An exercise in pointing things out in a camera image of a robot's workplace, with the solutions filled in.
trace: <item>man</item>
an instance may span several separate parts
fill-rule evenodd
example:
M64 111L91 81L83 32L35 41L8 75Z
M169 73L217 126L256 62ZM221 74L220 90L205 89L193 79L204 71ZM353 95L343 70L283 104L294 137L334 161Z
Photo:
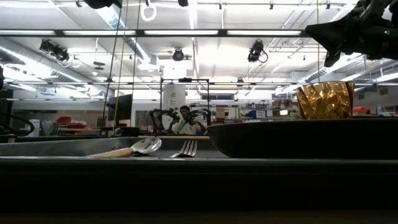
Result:
M181 119L181 121L178 124L176 120L173 120L170 123L169 131L170 132L172 131L176 134L191 134L191 135L197 134L198 131L205 133L206 127L204 127L204 125L202 125L201 122L193 120L187 123L187 118L190 112L191 111L189 107L182 106L180 108L180 113L183 119Z

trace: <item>gold foil object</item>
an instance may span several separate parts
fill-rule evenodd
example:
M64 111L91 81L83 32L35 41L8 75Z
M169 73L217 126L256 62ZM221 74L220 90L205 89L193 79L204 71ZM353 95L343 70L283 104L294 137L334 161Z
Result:
M301 119L353 117L354 83L321 82L296 89Z

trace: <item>fork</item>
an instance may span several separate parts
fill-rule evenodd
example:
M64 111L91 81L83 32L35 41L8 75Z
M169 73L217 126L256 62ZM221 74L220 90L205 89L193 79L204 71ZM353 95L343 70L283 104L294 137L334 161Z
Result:
M172 155L170 158L193 158L197 153L197 147L198 147L198 141L194 140L185 141L180 152Z

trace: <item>bowl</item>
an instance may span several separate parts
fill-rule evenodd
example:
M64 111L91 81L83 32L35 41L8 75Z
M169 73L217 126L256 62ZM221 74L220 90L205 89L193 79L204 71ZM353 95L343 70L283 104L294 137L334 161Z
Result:
M397 118L321 119L208 127L214 146L232 158L398 159Z

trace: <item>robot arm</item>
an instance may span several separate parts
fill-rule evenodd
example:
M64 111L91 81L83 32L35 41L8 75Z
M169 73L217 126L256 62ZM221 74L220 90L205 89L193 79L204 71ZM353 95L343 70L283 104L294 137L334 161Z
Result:
M200 109L200 110L191 111L190 116L188 116L187 122L193 120L199 114L202 114L203 117L206 118L207 126L208 127L211 126L211 111L208 109Z
M154 126L154 133L159 133L164 130L164 126L162 124L162 116L167 115L173 118L173 120L176 120L177 122L180 121L180 117L178 116L178 113L173 110L172 108L169 110L159 110L159 109L153 109L149 112L149 116L152 120L153 126Z

